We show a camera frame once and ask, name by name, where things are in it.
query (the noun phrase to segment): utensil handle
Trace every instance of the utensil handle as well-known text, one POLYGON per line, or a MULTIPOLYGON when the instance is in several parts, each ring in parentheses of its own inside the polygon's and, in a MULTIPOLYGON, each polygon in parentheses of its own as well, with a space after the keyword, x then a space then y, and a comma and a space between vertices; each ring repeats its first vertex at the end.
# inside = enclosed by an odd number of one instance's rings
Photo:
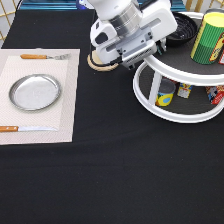
POLYGON ((37 55, 37 54, 22 54, 20 55, 22 59, 47 59, 47 55, 37 55))
POLYGON ((18 126, 0 126, 0 132, 17 132, 18 126))

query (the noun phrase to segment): bowl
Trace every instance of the bowl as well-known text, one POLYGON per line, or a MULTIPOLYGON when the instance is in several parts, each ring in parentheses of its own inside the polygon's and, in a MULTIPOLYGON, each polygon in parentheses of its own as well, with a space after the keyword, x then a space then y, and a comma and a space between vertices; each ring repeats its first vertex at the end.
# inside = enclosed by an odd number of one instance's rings
POLYGON ((182 13, 173 12, 177 21, 177 30, 167 36, 166 45, 170 47, 178 47, 189 42, 198 32, 198 26, 193 19, 182 13))

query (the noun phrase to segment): green can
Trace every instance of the green can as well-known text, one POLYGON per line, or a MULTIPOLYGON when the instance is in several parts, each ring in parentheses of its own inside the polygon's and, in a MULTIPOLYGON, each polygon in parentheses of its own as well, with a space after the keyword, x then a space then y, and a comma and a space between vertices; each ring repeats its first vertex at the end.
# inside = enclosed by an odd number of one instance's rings
POLYGON ((214 63, 224 45, 224 14, 208 13, 204 16, 191 58, 200 64, 214 63))

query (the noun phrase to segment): black tablecloth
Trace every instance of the black tablecloth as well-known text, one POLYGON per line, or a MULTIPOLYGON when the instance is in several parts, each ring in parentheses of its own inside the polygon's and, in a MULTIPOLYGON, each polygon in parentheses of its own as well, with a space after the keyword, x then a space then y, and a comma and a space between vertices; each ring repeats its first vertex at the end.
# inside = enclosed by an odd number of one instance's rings
POLYGON ((0 147, 0 222, 223 224, 224 113, 172 123, 138 102, 134 70, 93 71, 92 14, 16 13, 4 49, 81 56, 73 142, 0 147))

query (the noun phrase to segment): paper mat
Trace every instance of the paper mat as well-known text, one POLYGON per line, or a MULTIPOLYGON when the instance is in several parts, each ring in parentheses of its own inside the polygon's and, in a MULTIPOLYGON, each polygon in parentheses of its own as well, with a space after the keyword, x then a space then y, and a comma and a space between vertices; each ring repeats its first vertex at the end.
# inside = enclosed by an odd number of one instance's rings
POLYGON ((0 50, 0 103, 1 108, 4 107, 4 110, 0 111, 0 125, 50 126, 59 130, 58 132, 0 133, 0 144, 72 141, 78 63, 79 50, 0 50), (25 61, 18 57, 24 53, 50 56, 71 53, 72 57, 69 61, 25 61), (58 79, 62 86, 62 93, 55 104, 35 112, 21 111, 11 104, 8 98, 11 85, 21 77, 30 74, 49 74, 58 79))

